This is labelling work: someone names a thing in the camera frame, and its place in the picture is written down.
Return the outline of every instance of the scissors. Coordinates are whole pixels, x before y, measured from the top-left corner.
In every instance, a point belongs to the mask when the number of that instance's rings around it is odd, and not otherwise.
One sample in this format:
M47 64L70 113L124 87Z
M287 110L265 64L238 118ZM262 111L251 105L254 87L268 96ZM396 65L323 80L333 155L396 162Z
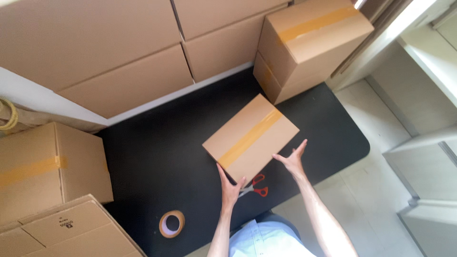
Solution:
M254 189L254 185L257 184L258 182L264 180L265 175L263 174L257 174L257 176L254 177L252 180L252 184L249 187L243 188L240 190L241 194L239 194L238 198L244 196L248 192L254 191L259 193L259 195L265 197L268 194L268 187L264 187L262 189Z

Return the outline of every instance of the tape roll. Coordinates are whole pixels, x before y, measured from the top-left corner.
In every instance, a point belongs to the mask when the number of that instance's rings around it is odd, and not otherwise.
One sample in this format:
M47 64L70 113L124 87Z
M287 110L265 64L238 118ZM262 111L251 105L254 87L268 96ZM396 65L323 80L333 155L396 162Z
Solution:
M167 227L167 219L170 216L175 216L178 218L178 220L179 220L178 230L170 230ZM169 211L169 212L165 213L162 216L162 218L160 219L160 223L159 223L160 233L166 238L173 238L173 237L179 235L179 233L181 233L181 230L184 227L185 221L186 220L184 219L184 214L182 214L182 212L180 212L178 210Z

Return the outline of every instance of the yellow rope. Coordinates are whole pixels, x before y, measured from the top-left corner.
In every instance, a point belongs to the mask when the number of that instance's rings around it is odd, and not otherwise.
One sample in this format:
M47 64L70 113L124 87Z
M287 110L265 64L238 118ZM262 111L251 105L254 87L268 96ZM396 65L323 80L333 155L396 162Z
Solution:
M13 105L13 103L2 97L0 97L0 111L3 109L2 102L11 108L11 118L5 125L0 125L0 130L9 130L16 126L19 117L17 115L16 107Z

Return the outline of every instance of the black mat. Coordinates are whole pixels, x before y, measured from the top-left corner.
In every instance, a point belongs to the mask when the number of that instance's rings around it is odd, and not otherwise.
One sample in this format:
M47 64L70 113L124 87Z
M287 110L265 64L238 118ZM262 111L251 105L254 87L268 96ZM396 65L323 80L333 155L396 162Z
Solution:
M127 233L150 257L184 256L209 243L221 208L215 162L202 143L258 93L252 69L180 97L102 130L114 202L106 204ZM280 152L290 154L305 138L303 165L316 184L365 157L370 145L324 83L277 108L300 132ZM271 161L261 172L266 197L248 193L236 203L235 228L299 193L288 171ZM159 232L161 216L180 210L186 218L173 239Z

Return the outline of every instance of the cardboard box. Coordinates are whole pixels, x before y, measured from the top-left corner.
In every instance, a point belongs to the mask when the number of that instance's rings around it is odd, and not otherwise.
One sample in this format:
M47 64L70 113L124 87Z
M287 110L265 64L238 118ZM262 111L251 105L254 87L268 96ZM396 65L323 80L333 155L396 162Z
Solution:
M192 84L178 44L57 94L111 118Z
M181 41L170 0L18 0L0 27L0 66L53 91Z
M113 201L101 138L49 123L0 139L0 225L88 193Z
M327 79L371 31L348 0L293 5L266 17L257 63L267 68L254 66L254 76L278 104Z
M195 82L254 61L266 12L182 43Z
M0 257L145 257L92 195L0 228Z
M299 129L261 94L203 143L234 181L246 186Z
M288 0L173 0L186 40L264 12Z

